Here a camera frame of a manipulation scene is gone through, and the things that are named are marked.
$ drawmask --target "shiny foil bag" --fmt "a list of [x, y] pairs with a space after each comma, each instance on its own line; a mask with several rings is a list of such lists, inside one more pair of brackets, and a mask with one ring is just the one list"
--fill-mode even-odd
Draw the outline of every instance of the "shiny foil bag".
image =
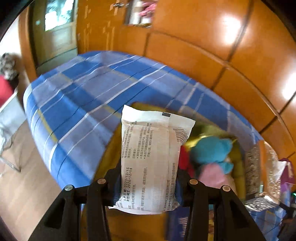
[[262, 211], [279, 204], [281, 173], [276, 152], [260, 140], [246, 154], [246, 203], [250, 211]]

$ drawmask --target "black device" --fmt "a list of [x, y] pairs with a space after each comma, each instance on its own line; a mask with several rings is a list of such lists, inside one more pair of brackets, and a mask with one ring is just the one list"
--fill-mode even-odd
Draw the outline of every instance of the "black device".
[[[121, 192], [121, 161], [104, 178], [89, 186], [67, 185], [45, 213], [29, 241], [79, 241], [81, 204], [87, 204], [88, 241], [110, 241], [106, 206], [114, 206]], [[214, 205], [214, 241], [264, 241], [260, 229], [228, 187], [206, 187], [178, 169], [175, 196], [190, 207], [184, 240], [207, 241], [208, 205]]]

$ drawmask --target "blue plush toy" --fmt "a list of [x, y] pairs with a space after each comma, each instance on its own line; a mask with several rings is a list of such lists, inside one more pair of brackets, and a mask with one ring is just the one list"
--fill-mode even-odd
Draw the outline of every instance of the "blue plush toy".
[[190, 159], [201, 165], [216, 162], [223, 169], [224, 174], [228, 174], [232, 171], [233, 163], [224, 160], [231, 149], [232, 141], [230, 139], [219, 139], [215, 136], [205, 137], [191, 148]]

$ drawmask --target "door handle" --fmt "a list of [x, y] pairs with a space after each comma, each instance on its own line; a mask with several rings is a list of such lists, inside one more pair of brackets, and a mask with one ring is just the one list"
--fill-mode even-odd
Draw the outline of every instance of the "door handle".
[[114, 3], [113, 7], [122, 8], [122, 7], [124, 7], [124, 3], [123, 2]]

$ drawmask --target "glass panel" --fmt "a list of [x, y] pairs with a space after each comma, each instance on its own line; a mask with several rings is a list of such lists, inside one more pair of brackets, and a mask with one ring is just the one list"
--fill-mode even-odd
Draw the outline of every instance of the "glass panel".
[[74, 0], [48, 0], [45, 13], [45, 31], [73, 21]]
[[148, 28], [151, 26], [157, 0], [131, 0], [128, 6], [127, 24]]

